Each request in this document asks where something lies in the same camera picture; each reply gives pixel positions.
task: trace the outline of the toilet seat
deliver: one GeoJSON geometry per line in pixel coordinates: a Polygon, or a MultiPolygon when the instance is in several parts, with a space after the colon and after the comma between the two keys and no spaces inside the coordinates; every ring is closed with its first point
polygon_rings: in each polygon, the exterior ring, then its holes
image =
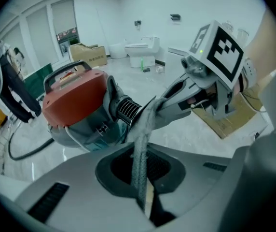
{"type": "Polygon", "coordinates": [[[145,43],[127,44],[125,48],[148,48],[148,45],[145,43]]]}

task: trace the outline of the cardboard box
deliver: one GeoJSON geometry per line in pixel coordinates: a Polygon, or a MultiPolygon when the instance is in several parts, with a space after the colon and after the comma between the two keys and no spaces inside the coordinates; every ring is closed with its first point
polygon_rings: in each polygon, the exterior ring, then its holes
{"type": "MultiPolygon", "coordinates": [[[[252,88],[243,91],[243,94],[249,95],[253,98],[246,97],[254,108],[258,110],[261,109],[262,103],[258,98],[258,93],[264,89],[271,79],[272,77],[270,75],[266,76],[252,88]]],[[[224,139],[235,130],[244,126],[256,114],[247,106],[240,94],[234,96],[231,102],[236,111],[232,115],[220,120],[214,120],[209,113],[201,108],[195,108],[193,109],[193,112],[206,122],[220,138],[224,139]]]]}
{"type": "MultiPolygon", "coordinates": [[[[82,43],[73,44],[69,47],[69,58],[72,62],[83,60],[91,68],[107,64],[105,47],[98,45],[86,46],[82,43]]],[[[83,66],[77,66],[77,70],[83,69],[83,66]]]]}

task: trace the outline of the toilet tank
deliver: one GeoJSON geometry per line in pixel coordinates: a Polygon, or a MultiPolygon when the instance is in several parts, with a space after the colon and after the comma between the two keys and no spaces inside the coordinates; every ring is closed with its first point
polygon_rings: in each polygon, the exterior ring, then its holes
{"type": "Polygon", "coordinates": [[[159,49],[159,38],[155,36],[143,36],[141,39],[142,43],[145,43],[149,48],[153,48],[155,52],[159,49]]]}

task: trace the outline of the wall-mounted dispenser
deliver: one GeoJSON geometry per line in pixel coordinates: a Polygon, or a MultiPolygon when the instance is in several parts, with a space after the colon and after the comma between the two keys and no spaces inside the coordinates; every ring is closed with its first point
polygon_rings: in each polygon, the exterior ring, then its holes
{"type": "Polygon", "coordinates": [[[140,30],[141,21],[135,21],[134,24],[135,24],[135,27],[137,28],[137,30],[140,30]]]}
{"type": "Polygon", "coordinates": [[[181,21],[181,15],[179,14],[170,14],[171,20],[173,21],[181,21]]]}

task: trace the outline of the toilet bowl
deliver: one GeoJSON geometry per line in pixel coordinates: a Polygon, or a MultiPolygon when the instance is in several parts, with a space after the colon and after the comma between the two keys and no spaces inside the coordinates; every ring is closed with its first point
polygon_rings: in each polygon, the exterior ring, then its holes
{"type": "Polygon", "coordinates": [[[125,45],[125,52],[130,57],[130,65],[133,68],[140,68],[155,65],[155,54],[159,51],[159,38],[144,36],[139,43],[125,45]]]}

